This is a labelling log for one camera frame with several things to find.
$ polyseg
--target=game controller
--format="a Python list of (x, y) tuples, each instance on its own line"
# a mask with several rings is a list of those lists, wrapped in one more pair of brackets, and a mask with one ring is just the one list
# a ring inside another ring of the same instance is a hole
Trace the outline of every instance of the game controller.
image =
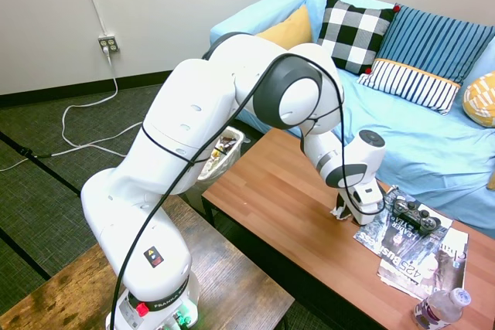
[(403, 196), (397, 196), (395, 199), (392, 213), (416, 226), (422, 234), (432, 233), (442, 225), (439, 218), (430, 216), (428, 210), (418, 210), (416, 202), (407, 202)]

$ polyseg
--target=magazine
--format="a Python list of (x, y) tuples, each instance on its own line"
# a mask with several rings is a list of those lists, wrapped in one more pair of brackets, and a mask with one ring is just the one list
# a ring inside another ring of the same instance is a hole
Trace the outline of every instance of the magazine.
[(421, 300), (438, 290), (464, 287), (468, 236), (467, 233), (451, 228), (440, 248), (417, 267), (422, 272), (422, 280), (419, 283), (402, 274), (385, 260), (380, 262), (378, 276), (386, 284)]
[(359, 228), (354, 239), (419, 283), (423, 273), (417, 267), (439, 249), (452, 220), (421, 204), (418, 209), (428, 210), (430, 216), (440, 219), (441, 226), (432, 233), (420, 234), (415, 226), (393, 215), (392, 209), (397, 196), (404, 197), (408, 202), (415, 201), (415, 198), (397, 186), (392, 187), (384, 197), (383, 212), (377, 214), (373, 222)]

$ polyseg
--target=coffee table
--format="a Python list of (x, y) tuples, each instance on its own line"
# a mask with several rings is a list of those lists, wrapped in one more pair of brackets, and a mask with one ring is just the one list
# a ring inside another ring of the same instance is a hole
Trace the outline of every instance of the coffee table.
[[(195, 329), (273, 329), (294, 299), (179, 197), (165, 210), (201, 286)], [(0, 329), (103, 329), (115, 274), (95, 245), (0, 317)]]
[[(380, 258), (353, 235), (358, 226), (329, 211), (337, 191), (327, 187), (299, 149), (299, 140), (269, 131), (203, 196), (307, 273), (385, 328), (415, 329), (418, 301), (382, 283)], [(473, 303), (451, 329), (492, 330), (495, 317), (495, 240), (468, 226), (465, 288)]]

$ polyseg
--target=floor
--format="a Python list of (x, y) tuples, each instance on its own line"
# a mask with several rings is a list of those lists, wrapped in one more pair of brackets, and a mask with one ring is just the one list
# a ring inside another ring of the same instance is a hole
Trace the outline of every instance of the floor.
[[(119, 92), (115, 99), (87, 109), (74, 108), (67, 115), (66, 136), (76, 144), (106, 138), (142, 121), (159, 86)], [(70, 149), (61, 138), (61, 117), (71, 104), (100, 100), (107, 94), (56, 100), (44, 104), (0, 110), (0, 130), (35, 155)], [(127, 153), (138, 129), (134, 128), (107, 146)], [(254, 144), (257, 133), (246, 130)], [(0, 142), (0, 169), (22, 160)], [(116, 166), (116, 155), (85, 148), (43, 162), (80, 189), (95, 172)], [(31, 162), (0, 172), (0, 227), (21, 245), (49, 274), (54, 275), (96, 243), (84, 220), (80, 200)], [(219, 229), (229, 240), (241, 239), (242, 230), (223, 218)], [(27, 264), (0, 241), (0, 314), (43, 283)], [(288, 312), (290, 329), (330, 329), (299, 303)]]

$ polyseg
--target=blue striped pillow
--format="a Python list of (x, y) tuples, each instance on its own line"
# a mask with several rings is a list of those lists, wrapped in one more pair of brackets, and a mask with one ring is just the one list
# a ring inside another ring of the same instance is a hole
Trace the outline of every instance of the blue striped pillow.
[(400, 5), (377, 58), (462, 83), (495, 36), (494, 26), (459, 21)]
[(363, 73), (359, 84), (399, 96), (447, 115), (460, 85), (403, 63), (376, 59), (370, 74)]

